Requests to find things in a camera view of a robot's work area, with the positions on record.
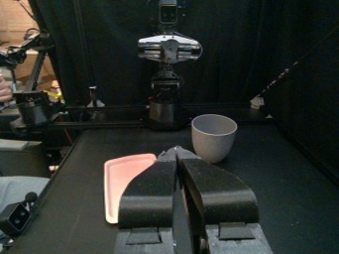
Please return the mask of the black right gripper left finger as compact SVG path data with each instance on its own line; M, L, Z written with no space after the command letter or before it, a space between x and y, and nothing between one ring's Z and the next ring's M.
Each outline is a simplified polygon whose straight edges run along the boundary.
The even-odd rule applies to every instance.
M133 178L119 202L120 228L172 226L176 167L176 151L171 148Z

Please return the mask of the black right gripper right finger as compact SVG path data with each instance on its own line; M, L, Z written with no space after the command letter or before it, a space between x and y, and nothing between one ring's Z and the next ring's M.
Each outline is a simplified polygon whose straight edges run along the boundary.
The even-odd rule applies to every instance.
M204 223L256 223L256 198L246 183L181 147L176 148L176 156L184 183Z

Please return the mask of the person's hand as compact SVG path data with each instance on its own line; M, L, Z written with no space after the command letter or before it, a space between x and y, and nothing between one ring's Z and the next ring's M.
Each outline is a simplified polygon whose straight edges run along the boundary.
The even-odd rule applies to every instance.
M12 85L0 74L0 102L8 102L12 99Z

